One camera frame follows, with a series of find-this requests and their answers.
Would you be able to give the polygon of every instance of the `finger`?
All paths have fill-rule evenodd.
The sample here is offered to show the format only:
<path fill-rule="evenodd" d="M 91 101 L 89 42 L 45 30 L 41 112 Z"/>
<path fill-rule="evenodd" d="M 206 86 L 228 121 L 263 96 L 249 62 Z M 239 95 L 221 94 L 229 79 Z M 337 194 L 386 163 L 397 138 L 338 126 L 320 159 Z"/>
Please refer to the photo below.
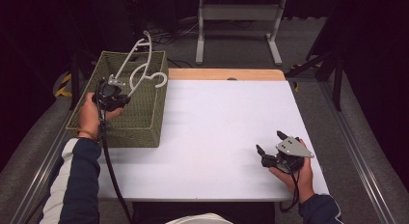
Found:
<path fill-rule="evenodd" d="M 123 113 L 123 108 L 117 108 L 111 112 L 106 113 L 106 119 L 107 120 L 113 120 L 116 117 L 120 116 Z"/>
<path fill-rule="evenodd" d="M 311 167 L 311 159 L 309 157 L 304 157 L 304 166 Z"/>
<path fill-rule="evenodd" d="M 274 175 L 276 176 L 278 179 L 280 179 L 281 181 L 284 181 L 286 179 L 286 177 L 288 176 L 288 174 L 283 173 L 280 169 L 278 168 L 268 168 L 268 170 Z"/>
<path fill-rule="evenodd" d="M 303 139 L 300 139 L 300 143 L 301 143 L 302 145 L 304 145 L 304 147 L 307 148 L 307 145 L 306 145 L 306 143 L 304 143 L 304 140 L 303 140 Z"/>
<path fill-rule="evenodd" d="M 92 92 L 87 93 L 87 95 L 85 96 L 85 101 L 92 101 L 93 100 L 93 95 L 94 95 L 94 93 L 92 93 Z"/>

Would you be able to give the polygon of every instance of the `white tabletop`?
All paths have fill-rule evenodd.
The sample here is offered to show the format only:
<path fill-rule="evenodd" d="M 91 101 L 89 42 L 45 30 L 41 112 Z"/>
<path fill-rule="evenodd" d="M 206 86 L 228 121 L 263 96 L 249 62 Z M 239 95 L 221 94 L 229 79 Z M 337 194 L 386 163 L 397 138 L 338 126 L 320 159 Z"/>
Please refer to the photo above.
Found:
<path fill-rule="evenodd" d="M 129 201 L 284 201 L 292 195 L 261 166 L 259 144 L 276 154 L 276 131 L 314 149 L 286 81 L 170 80 L 160 146 L 110 149 Z M 100 198 L 115 198 L 104 155 Z M 328 193 L 317 158 L 314 190 Z"/>

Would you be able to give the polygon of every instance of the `wicker basket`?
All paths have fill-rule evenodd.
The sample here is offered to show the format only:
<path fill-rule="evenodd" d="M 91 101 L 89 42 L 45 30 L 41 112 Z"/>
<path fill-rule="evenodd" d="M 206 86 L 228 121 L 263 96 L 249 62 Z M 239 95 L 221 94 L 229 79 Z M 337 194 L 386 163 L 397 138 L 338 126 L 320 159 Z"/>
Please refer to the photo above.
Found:
<path fill-rule="evenodd" d="M 72 137 L 76 136 L 78 129 L 79 110 L 88 92 L 94 92 L 96 83 L 101 78 L 108 78 L 120 69 L 127 53 L 103 51 L 96 64 L 84 94 L 81 96 L 75 110 L 70 117 L 66 130 Z M 129 76 L 139 66 L 148 60 L 148 53 L 134 53 L 126 64 L 119 80 L 126 83 L 122 87 L 123 94 L 129 94 Z M 147 75 L 161 71 L 168 75 L 167 57 L 165 52 L 152 52 L 150 68 Z M 143 71 L 134 76 L 140 78 Z M 130 103 L 124 108 L 123 114 L 116 118 L 107 129 L 107 142 L 109 148 L 156 148 L 159 146 L 162 128 L 163 109 L 167 84 L 156 89 L 154 86 L 162 82 L 160 76 L 153 80 L 144 80 L 132 95 Z"/>

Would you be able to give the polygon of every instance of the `sleeve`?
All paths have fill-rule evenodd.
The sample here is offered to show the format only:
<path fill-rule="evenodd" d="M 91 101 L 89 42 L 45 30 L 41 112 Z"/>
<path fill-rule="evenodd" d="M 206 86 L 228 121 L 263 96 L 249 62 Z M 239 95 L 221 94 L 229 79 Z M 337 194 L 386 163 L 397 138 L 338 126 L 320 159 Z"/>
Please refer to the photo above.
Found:
<path fill-rule="evenodd" d="M 299 205 L 299 214 L 305 224 L 340 224 L 341 210 L 333 197 L 327 194 L 313 195 L 310 199 Z"/>
<path fill-rule="evenodd" d="M 67 141 L 51 175 L 41 224 L 98 223 L 100 155 L 101 148 L 91 139 Z"/>

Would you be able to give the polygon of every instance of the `black cable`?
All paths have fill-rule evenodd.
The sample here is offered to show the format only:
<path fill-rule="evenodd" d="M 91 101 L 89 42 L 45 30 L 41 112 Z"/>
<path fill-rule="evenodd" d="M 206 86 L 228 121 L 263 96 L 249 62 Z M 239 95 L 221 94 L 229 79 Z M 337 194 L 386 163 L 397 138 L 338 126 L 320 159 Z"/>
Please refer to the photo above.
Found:
<path fill-rule="evenodd" d="M 177 39 L 179 39 L 180 38 L 180 36 L 177 36 L 177 37 L 171 37 L 171 38 L 169 38 L 167 41 L 165 41 L 165 42 L 162 42 L 161 44 L 163 44 L 163 45 L 168 45 L 168 44 L 171 44 L 171 43 L 173 43 L 173 42 L 175 42 Z"/>
<path fill-rule="evenodd" d="M 106 141 L 106 119 L 105 119 L 105 114 L 102 116 L 100 102 L 99 102 L 99 84 L 100 83 L 98 82 L 97 85 L 96 85 L 95 100 L 96 100 L 96 107 L 98 109 L 98 116 L 99 116 L 99 120 L 100 120 L 99 136 L 100 136 L 100 138 L 102 140 L 102 149 L 103 149 L 103 152 L 105 154 L 106 165 L 108 166 L 109 175 L 111 177 L 112 184 L 114 185 L 115 193 L 117 194 L 117 197 L 120 200 L 121 206 L 123 207 L 123 211 L 126 214 L 126 218 L 128 219 L 129 223 L 132 223 L 132 218 L 130 216 L 129 210 L 128 210 L 127 205 L 125 203 L 125 200 L 123 199 L 120 188 L 118 187 L 117 178 L 115 177 L 114 169 L 112 167 L 111 158 L 109 156 L 108 144 L 107 144 L 107 141 Z"/>
<path fill-rule="evenodd" d="M 168 61 L 170 61 L 171 63 L 173 63 L 175 66 L 177 66 L 177 67 L 179 67 L 179 68 L 181 68 L 181 66 L 180 65 L 178 65 L 175 61 L 173 61 L 173 60 L 171 60 L 171 59 L 169 59 L 168 58 Z"/>
<path fill-rule="evenodd" d="M 173 37 L 165 37 L 165 36 L 167 36 L 167 35 L 160 35 L 160 36 L 154 37 L 154 38 L 152 39 L 152 42 L 156 43 L 155 46 L 157 46 L 157 45 L 159 45 L 159 44 L 167 45 L 167 44 L 170 44 L 170 43 L 172 43 L 172 42 L 174 42 L 174 41 L 176 40 L 176 39 L 173 38 Z"/>
<path fill-rule="evenodd" d="M 189 66 L 190 68 L 193 68 L 192 65 L 190 65 L 188 62 L 180 61 L 180 60 L 172 60 L 172 63 L 173 63 L 173 64 L 175 64 L 175 62 L 184 63 L 184 64 L 186 64 L 187 66 Z"/>
<path fill-rule="evenodd" d="M 283 208 L 283 203 L 280 203 L 280 211 L 281 212 L 288 212 L 290 211 L 299 201 L 299 196 L 300 196 L 300 190 L 298 189 L 298 180 L 300 179 L 300 172 L 298 172 L 298 176 L 297 176 L 297 180 L 294 177 L 294 173 L 292 172 L 292 170 L 288 167 L 287 164 L 285 164 L 287 170 L 289 171 L 289 174 L 292 177 L 292 181 L 294 182 L 295 185 L 295 189 L 294 189 L 294 195 L 292 197 L 292 203 L 291 205 L 289 205 L 289 207 L 287 208 Z"/>

